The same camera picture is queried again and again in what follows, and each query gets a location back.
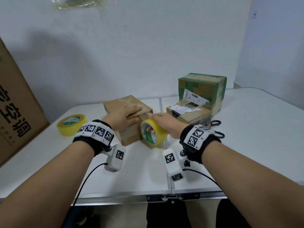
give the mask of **hand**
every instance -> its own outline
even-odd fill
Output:
[[[119,131],[119,130],[124,130],[126,129],[129,125],[134,124],[139,121],[139,118],[130,118],[127,119],[127,116],[130,114],[133,114],[139,110],[141,110],[142,107],[137,105],[133,105],[131,107],[129,106],[123,106],[122,108],[119,108],[107,116],[105,116],[102,121],[108,123],[111,127],[112,130],[114,131]]]
[[[167,130],[168,134],[170,134],[171,137],[175,139],[180,139],[181,133],[188,126],[188,124],[180,122],[175,117],[167,113],[157,113],[157,114],[149,113],[149,118],[152,118],[163,129]]]

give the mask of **forearm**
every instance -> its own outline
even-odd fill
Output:
[[[304,224],[302,186],[216,141],[202,162],[252,227]]]
[[[93,157],[85,142],[68,146],[0,204],[2,227],[60,227]]]

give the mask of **packing tape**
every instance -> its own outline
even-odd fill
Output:
[[[57,128],[61,135],[73,136],[79,128],[87,122],[84,114],[73,114],[60,120],[60,122],[57,123]]]
[[[147,131],[147,128],[151,126],[155,131],[155,134],[152,134],[152,130]],[[165,141],[168,136],[168,131],[161,128],[157,122],[151,118],[142,121],[140,124],[140,132],[143,139],[147,142],[150,147],[155,147]]]

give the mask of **large cardboard box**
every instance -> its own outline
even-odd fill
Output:
[[[132,106],[134,104],[137,104],[137,106],[142,106],[142,109],[134,114],[129,115],[127,119],[137,117],[139,118],[139,122],[127,127],[127,129],[125,130],[115,131],[119,141],[123,146],[130,145],[131,143],[141,139],[141,134],[139,130],[140,123],[148,118],[148,113],[153,113],[153,111],[149,106],[147,106],[132,95],[103,103],[107,114],[111,113],[117,108],[123,107],[124,105]]]
[[[215,115],[222,107],[227,77],[189,73],[178,79],[179,100],[190,100],[212,111]]]
[[[181,122],[211,128],[211,110],[202,106],[194,106],[188,100],[181,100],[167,107],[166,111]]]
[[[0,39],[0,166],[49,125]]]

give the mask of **white wall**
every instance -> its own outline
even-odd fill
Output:
[[[304,0],[252,0],[235,82],[304,109]]]
[[[0,0],[0,36],[47,118],[76,105],[177,95],[190,72],[231,88],[251,0],[118,0],[55,12],[51,0]]]

